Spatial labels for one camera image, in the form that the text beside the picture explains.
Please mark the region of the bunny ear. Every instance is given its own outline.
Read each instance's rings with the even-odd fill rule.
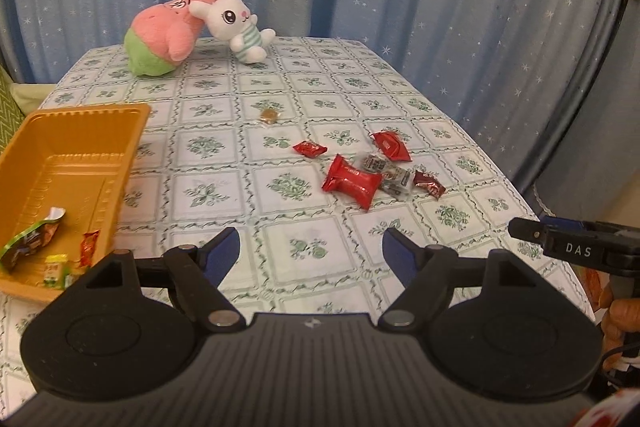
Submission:
[[[189,4],[189,12],[198,19],[206,19],[209,8],[211,8],[211,4],[202,1],[191,1]]]

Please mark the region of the metal screw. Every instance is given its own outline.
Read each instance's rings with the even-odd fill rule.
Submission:
[[[233,310],[218,310],[209,314],[209,322],[222,328],[233,326],[239,320],[240,315]]]
[[[414,314],[406,310],[391,310],[382,315],[382,318],[388,325],[396,328],[410,326],[415,320]]]

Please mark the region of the striped shirt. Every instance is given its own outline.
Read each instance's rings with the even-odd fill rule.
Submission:
[[[244,59],[246,58],[246,52],[249,48],[262,45],[262,38],[260,36],[258,28],[255,27],[255,24],[250,24],[242,32],[242,40],[244,41],[244,46],[240,51],[234,52],[234,55],[238,60],[240,60],[240,62],[244,62]]]

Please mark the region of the tray rim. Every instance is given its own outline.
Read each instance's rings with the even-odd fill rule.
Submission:
[[[140,102],[140,103],[106,103],[100,105],[82,105],[75,107],[62,107],[62,108],[52,108],[52,109],[38,109],[31,114],[29,114],[20,127],[18,131],[16,131],[15,135],[10,140],[7,147],[5,147],[4,151],[0,153],[0,170],[2,169],[2,163],[5,161],[10,155],[10,152],[14,149],[15,144],[18,142],[21,135],[23,135],[26,131],[25,129],[30,123],[38,120],[40,118],[45,118],[51,114],[56,115],[65,115],[65,114],[84,114],[84,113],[95,113],[95,112],[113,112],[113,111],[122,111],[122,110],[133,110],[138,111],[138,119],[134,124],[131,131],[131,139],[124,151],[124,155],[122,158],[122,162],[120,163],[120,167],[118,168],[118,172],[114,179],[113,190],[111,192],[111,197],[105,209],[106,216],[113,216],[111,221],[100,229],[100,235],[98,236],[98,241],[96,242],[95,253],[92,259],[92,266],[101,259],[103,259],[109,253],[111,248],[111,243],[113,240],[113,233],[115,232],[115,228],[117,225],[118,219],[118,211],[122,204],[122,197],[124,194],[124,190],[127,185],[127,181],[129,180],[129,175],[131,172],[131,166],[133,164],[133,159],[135,157],[136,150],[138,149],[138,144],[140,142],[140,137],[142,137],[142,133],[145,129],[146,122],[148,120],[149,114],[151,113],[151,106],[148,103]],[[25,284],[22,282],[18,282],[17,280],[12,279],[11,274],[4,274],[5,277],[0,277],[0,292],[5,293],[11,297],[17,297],[22,299],[27,299],[31,301],[41,302],[48,304],[56,297],[58,297],[63,291],[56,290],[51,288],[45,288],[40,286],[33,286],[30,284]]]

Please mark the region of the white bunny plush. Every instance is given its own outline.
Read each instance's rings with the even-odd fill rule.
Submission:
[[[258,31],[258,16],[251,14],[242,0],[216,0],[213,4],[191,1],[189,12],[204,20],[215,38],[228,41],[240,62],[254,64],[267,56],[267,47],[276,36],[270,28]]]

